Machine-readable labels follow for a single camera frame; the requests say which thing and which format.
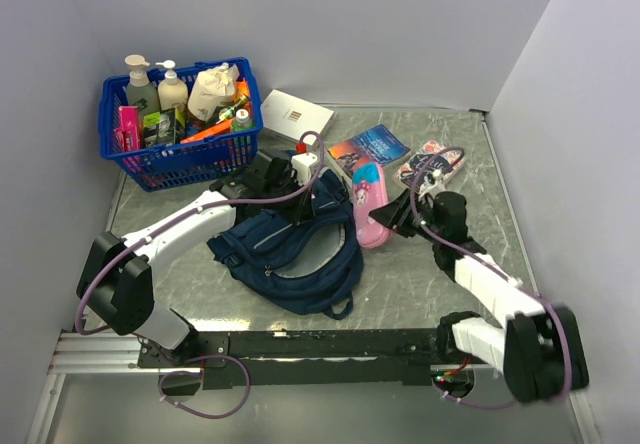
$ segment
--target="white lotion bottle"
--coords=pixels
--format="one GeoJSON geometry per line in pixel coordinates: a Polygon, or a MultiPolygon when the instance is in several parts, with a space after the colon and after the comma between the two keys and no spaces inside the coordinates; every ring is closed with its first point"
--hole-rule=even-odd
{"type": "Polygon", "coordinates": [[[164,81],[158,84],[158,96],[160,97],[160,109],[178,109],[182,115],[185,115],[187,108],[187,100],[189,99],[189,90],[187,85],[178,79],[176,71],[176,63],[174,61],[156,62],[157,66],[163,66],[167,72],[164,74],[164,81]]]}
{"type": "Polygon", "coordinates": [[[142,121],[147,114],[152,114],[160,110],[160,100],[158,99],[158,91],[147,77],[149,63],[144,57],[138,54],[127,56],[124,60],[125,64],[131,69],[129,73],[129,84],[127,85],[126,94],[127,102],[130,106],[138,108],[138,119],[142,121]]]}

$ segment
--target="basket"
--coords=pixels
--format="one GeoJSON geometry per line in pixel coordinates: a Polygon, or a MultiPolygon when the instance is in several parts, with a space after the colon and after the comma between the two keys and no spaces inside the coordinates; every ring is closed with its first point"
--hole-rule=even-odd
{"type": "MultiPolygon", "coordinates": [[[[172,146],[157,145],[132,152],[122,152],[114,129],[120,126],[118,107],[127,105],[125,89],[129,76],[111,77],[104,81],[100,101],[100,155],[115,161],[145,191],[158,191],[184,186],[194,182],[218,179],[239,166],[251,163],[258,150],[258,133],[262,129],[260,94],[249,61],[244,57],[219,62],[196,62],[193,67],[176,69],[178,77],[193,88],[196,76],[203,69],[210,69],[228,62],[236,64],[240,78],[249,85],[252,129],[211,136],[202,141],[172,146]]],[[[164,72],[152,69],[148,72],[154,85],[163,79],[164,72]]]]}

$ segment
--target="backpack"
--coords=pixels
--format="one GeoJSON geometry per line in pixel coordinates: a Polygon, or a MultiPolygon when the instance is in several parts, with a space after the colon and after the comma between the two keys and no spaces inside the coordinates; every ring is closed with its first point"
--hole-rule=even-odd
{"type": "Polygon", "coordinates": [[[264,209],[207,242],[214,259],[237,279],[295,314],[322,312],[344,319],[353,310],[352,289],[364,262],[353,208],[340,179],[325,169],[314,182],[314,219],[296,226],[264,209]],[[344,309],[332,306],[348,299],[344,309]]]}

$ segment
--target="pink package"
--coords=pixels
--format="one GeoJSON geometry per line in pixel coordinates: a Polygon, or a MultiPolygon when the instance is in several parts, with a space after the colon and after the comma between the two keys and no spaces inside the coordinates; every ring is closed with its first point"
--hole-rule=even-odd
{"type": "Polygon", "coordinates": [[[370,162],[353,175],[353,217],[360,247],[373,249],[391,237],[391,230],[369,217],[369,212],[389,203],[382,167],[370,162]]]}
{"type": "Polygon", "coordinates": [[[140,138],[140,124],[138,123],[138,108],[135,106],[120,106],[120,127],[115,130],[116,138],[122,152],[137,151],[142,147],[140,138]]]}

